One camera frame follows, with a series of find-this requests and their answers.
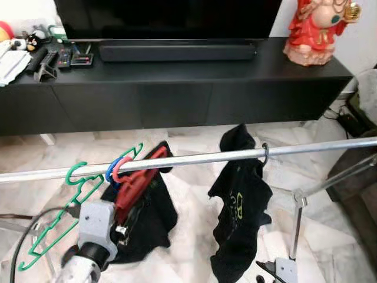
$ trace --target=wall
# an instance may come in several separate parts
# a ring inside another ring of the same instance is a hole
[[[377,64],[377,1],[357,0],[362,16],[357,24],[349,25],[336,40],[335,55],[353,73]],[[16,33],[31,30],[33,24],[53,24],[56,19],[53,0],[10,0],[7,9],[0,7],[0,20],[11,24]],[[297,0],[283,0],[271,37],[288,36],[288,25],[297,7]]]

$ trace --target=stuffed toy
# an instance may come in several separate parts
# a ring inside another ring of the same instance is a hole
[[[6,23],[0,21],[0,42],[10,40],[14,37],[11,27]]]
[[[31,34],[26,39],[27,42],[27,49],[29,51],[35,51],[42,45],[42,40],[36,36],[35,34]]]

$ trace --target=floor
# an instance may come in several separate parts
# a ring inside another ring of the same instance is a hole
[[[88,164],[108,163],[125,149],[144,143],[148,152],[158,142],[167,140],[176,156],[219,151],[223,133],[232,126],[190,127],[175,129],[106,131],[95,133],[57,134],[55,146],[46,146],[38,136],[3,139],[0,146],[0,172],[48,169],[72,166],[79,161]],[[270,147],[325,142],[346,139],[345,132],[333,121],[322,117],[319,121],[299,123],[269,123],[247,125],[257,140],[257,147],[267,142]],[[264,180],[271,186],[273,197],[267,213],[273,223],[261,227],[256,259],[273,261],[288,256],[289,233],[292,227],[293,201],[291,191],[308,188],[323,180],[343,151],[306,153],[271,157],[264,171]],[[156,248],[145,261],[137,264],[114,265],[102,273],[101,283],[110,282],[208,282],[215,283],[209,258],[218,245],[212,231],[217,225],[222,201],[209,199],[207,192],[225,163],[176,167],[163,176],[178,212],[178,224],[170,232],[171,247]],[[93,198],[106,187],[103,184]],[[0,185],[0,213],[34,215],[43,208],[64,204],[75,187],[63,179]],[[356,232],[341,208],[332,203],[326,192],[308,199],[304,209],[297,253],[299,282],[304,283],[372,283],[376,275],[363,252]],[[26,225],[28,221],[18,221]],[[49,235],[52,240],[70,223],[62,224]],[[9,282],[9,260],[19,237],[16,232],[0,230],[0,282]],[[49,253],[58,272],[62,253],[76,241],[73,230]],[[23,247],[19,262],[31,260]],[[17,282],[49,282],[44,260],[32,268],[17,272]],[[238,281],[255,283],[256,275],[273,282],[270,275],[255,263]]]

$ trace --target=statue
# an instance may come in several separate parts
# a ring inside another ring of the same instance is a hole
[[[360,14],[361,7],[351,0],[298,0],[283,52],[300,65],[324,65],[334,53],[334,36]]]

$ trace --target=television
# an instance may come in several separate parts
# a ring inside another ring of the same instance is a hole
[[[103,61],[248,60],[281,0],[55,0],[71,41]]]

